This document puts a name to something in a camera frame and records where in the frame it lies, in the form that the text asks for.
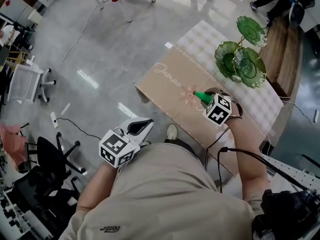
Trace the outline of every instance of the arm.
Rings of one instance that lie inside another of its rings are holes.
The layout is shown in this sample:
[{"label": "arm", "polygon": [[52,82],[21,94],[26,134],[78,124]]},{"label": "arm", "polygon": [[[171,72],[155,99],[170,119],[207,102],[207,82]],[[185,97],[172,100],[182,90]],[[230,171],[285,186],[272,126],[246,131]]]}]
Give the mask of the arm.
[{"label": "arm", "polygon": [[5,42],[5,45],[9,44],[10,40],[12,39],[12,37],[13,37],[14,34],[15,34],[15,31],[16,31],[16,30],[13,28],[12,31],[11,31],[11,33],[10,33],[10,36],[9,36],[8,40]]},{"label": "arm", "polygon": [[[232,114],[239,114],[237,106],[233,103]],[[230,119],[226,124],[233,134],[236,149],[250,151],[257,155],[261,154],[259,142],[249,125],[239,118]],[[242,152],[237,152],[236,158],[242,182],[243,200],[247,201],[252,193],[264,192],[269,188],[267,169],[263,163]]]},{"label": "arm", "polygon": [[100,204],[101,201],[108,198],[116,175],[117,169],[107,162],[103,162],[81,193],[76,210],[89,212]]}]

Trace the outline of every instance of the beige t-shirt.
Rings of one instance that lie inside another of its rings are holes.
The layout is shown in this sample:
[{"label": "beige t-shirt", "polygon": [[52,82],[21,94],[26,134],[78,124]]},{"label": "beige t-shirt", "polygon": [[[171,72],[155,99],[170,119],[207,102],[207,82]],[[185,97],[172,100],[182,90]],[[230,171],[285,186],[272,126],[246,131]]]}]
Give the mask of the beige t-shirt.
[{"label": "beige t-shirt", "polygon": [[61,240],[247,240],[262,195],[245,202],[217,188],[186,149],[145,147],[114,182],[110,197],[76,212]]}]

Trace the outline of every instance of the green glass plate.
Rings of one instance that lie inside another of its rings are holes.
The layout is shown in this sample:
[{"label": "green glass plate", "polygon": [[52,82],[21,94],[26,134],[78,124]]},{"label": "green glass plate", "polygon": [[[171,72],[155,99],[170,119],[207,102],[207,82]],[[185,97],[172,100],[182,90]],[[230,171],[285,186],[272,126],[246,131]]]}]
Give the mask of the green glass plate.
[{"label": "green glass plate", "polygon": [[251,48],[238,48],[232,60],[242,82],[251,88],[261,87],[266,81],[266,66],[259,54]]},{"label": "green glass plate", "polygon": [[259,23],[247,16],[239,16],[236,26],[244,38],[254,46],[264,47],[267,44],[267,36]]},{"label": "green glass plate", "polygon": [[241,82],[241,78],[237,75],[232,60],[235,57],[235,49],[237,43],[225,41],[219,44],[215,49],[214,57],[215,63],[218,66],[222,75],[230,78],[234,82]]}]

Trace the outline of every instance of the shoe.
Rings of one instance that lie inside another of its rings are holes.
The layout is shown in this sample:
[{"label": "shoe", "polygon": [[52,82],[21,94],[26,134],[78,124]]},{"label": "shoe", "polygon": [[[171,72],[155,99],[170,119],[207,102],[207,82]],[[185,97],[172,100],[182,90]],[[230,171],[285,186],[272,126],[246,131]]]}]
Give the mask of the shoe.
[{"label": "shoe", "polygon": [[268,16],[268,15],[265,17],[265,20],[266,20],[268,23],[270,23],[270,22],[272,22],[272,21],[273,21],[271,18],[269,18],[269,16]]},{"label": "shoe", "polygon": [[170,124],[166,130],[166,138],[168,140],[175,140],[178,137],[178,129],[174,124]]},{"label": "shoe", "polygon": [[250,2],[250,7],[252,10],[258,9],[258,6],[255,4],[255,2]]},{"label": "shoe", "polygon": [[151,142],[148,140],[145,140],[144,142],[141,143],[141,146],[147,146],[147,145],[151,145]]}]

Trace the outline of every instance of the cardboard sheet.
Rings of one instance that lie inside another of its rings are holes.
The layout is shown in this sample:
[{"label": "cardboard sheet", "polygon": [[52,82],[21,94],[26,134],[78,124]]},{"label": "cardboard sheet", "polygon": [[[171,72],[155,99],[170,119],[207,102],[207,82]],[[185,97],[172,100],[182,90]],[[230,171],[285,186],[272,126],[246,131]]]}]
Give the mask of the cardboard sheet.
[{"label": "cardboard sheet", "polygon": [[[200,100],[192,94],[194,90],[204,92],[214,87],[224,91],[226,89],[178,46],[173,46],[164,58],[154,64],[136,87],[205,149],[227,128],[226,125],[216,128],[205,119]],[[246,111],[243,113],[243,120],[252,124],[257,139],[262,142],[263,134]],[[231,131],[225,135],[211,148],[213,156],[217,157],[222,147],[234,147]],[[220,162],[233,175],[238,173],[234,152],[222,153]]]}]

